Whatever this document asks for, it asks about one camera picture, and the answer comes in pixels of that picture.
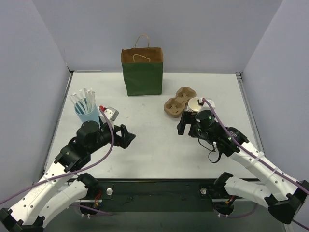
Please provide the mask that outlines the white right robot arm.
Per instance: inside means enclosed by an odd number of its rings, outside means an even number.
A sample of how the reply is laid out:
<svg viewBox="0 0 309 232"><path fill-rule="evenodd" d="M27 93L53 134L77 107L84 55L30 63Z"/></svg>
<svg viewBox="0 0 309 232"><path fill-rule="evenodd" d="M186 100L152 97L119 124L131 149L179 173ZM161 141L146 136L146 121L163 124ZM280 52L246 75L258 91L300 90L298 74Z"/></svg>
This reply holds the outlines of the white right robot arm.
<svg viewBox="0 0 309 232"><path fill-rule="evenodd" d="M210 110L184 111L177 125L179 135L184 134L186 125L190 125L191 137L206 141L220 155L238 162L261 182L258 185L223 173L215 181L217 196L228 194L247 199L265 207L281 223L291 224L309 194L308 181L298 181L280 170L243 133L224 127Z"/></svg>

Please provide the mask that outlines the brown pulp cup carrier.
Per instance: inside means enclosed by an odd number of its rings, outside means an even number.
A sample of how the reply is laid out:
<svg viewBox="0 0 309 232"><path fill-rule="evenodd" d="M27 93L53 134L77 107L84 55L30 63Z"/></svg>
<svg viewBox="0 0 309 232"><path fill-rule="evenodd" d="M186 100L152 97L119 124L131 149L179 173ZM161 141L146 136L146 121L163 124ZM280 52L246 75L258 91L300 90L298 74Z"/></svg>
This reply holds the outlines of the brown pulp cup carrier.
<svg viewBox="0 0 309 232"><path fill-rule="evenodd" d="M173 118L181 116L190 99L196 97L196 92L190 87L181 87L175 97L168 99L164 104L164 111Z"/></svg>

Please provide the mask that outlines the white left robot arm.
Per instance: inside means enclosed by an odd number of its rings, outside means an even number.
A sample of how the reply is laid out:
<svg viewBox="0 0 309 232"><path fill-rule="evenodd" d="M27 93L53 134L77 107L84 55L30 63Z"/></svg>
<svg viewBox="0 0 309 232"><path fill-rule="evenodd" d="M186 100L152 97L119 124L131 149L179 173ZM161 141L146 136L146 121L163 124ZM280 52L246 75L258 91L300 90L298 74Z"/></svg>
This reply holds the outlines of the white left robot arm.
<svg viewBox="0 0 309 232"><path fill-rule="evenodd" d="M65 190L58 190L91 160L91 154L107 144L126 149L135 139L125 125L109 127L108 123L87 121L77 130L55 161L19 202L0 211L0 221L10 232L42 232L64 209L84 197L96 198L102 193L98 180L89 173L80 174Z"/></svg>

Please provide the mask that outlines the green paper bag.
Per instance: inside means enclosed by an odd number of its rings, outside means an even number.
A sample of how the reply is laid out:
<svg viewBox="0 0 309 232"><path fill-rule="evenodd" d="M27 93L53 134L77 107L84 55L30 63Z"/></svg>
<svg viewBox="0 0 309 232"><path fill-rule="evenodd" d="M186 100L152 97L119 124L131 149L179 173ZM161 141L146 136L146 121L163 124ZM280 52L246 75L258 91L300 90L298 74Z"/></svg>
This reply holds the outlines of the green paper bag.
<svg viewBox="0 0 309 232"><path fill-rule="evenodd" d="M163 51L160 47L123 49L121 63L128 96L162 94Z"/></svg>

